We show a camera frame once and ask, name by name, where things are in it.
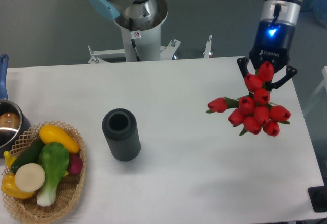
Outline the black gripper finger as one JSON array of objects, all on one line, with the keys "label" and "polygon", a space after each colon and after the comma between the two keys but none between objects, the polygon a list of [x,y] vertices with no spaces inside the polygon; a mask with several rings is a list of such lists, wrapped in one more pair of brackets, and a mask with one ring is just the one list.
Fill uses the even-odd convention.
[{"label": "black gripper finger", "polygon": [[285,75],[277,82],[268,82],[266,85],[266,90],[273,90],[273,89],[279,89],[281,86],[283,86],[287,81],[292,79],[296,74],[298,70],[292,66],[286,66],[286,72]]},{"label": "black gripper finger", "polygon": [[249,74],[249,70],[248,70],[249,63],[250,63],[249,57],[240,57],[237,59],[237,65],[239,67],[239,70],[243,78],[245,78],[246,75]]}]

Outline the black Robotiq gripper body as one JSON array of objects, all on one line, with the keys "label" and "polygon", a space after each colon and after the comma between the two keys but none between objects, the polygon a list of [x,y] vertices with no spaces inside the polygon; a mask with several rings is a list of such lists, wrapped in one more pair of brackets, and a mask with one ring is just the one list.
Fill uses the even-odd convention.
[{"label": "black Robotiq gripper body", "polygon": [[258,25],[253,48],[249,58],[257,70],[265,61],[275,61],[274,71],[280,71],[289,63],[289,50],[295,27],[287,24],[272,24],[261,21]]}]

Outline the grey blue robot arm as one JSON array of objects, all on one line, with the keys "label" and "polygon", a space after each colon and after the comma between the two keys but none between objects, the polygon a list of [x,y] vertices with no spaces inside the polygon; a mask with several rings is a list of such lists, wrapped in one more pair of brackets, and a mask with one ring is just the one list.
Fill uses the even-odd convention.
[{"label": "grey blue robot arm", "polygon": [[[161,47],[161,25],[168,15],[165,0],[89,0],[92,7],[121,29],[127,62],[170,60],[179,43],[171,41]],[[286,74],[277,82],[264,81],[267,90],[278,89],[290,80],[297,69],[289,66],[289,49],[297,24],[302,0],[265,0],[252,50],[237,63],[243,76],[252,63],[262,73],[264,63],[271,72],[285,68]]]}]

